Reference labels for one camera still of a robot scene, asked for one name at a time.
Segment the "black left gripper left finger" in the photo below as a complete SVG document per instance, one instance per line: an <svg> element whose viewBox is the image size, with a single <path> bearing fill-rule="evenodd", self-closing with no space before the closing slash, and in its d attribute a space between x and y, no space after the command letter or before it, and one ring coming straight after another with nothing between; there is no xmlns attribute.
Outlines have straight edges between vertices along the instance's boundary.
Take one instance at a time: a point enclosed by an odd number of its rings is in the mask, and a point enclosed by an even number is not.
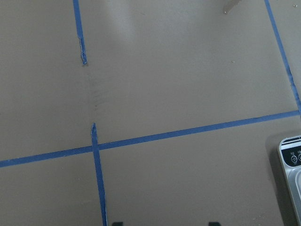
<svg viewBox="0 0 301 226"><path fill-rule="evenodd" d="M113 222L112 226L123 226L123 222Z"/></svg>

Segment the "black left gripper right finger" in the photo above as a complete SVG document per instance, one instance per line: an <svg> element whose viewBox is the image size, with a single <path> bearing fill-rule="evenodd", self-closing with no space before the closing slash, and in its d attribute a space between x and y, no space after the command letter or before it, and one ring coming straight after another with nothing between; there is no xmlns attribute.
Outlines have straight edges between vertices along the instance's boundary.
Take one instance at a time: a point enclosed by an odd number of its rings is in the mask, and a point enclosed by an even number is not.
<svg viewBox="0 0 301 226"><path fill-rule="evenodd" d="M221 226L219 222L209 222L208 226Z"/></svg>

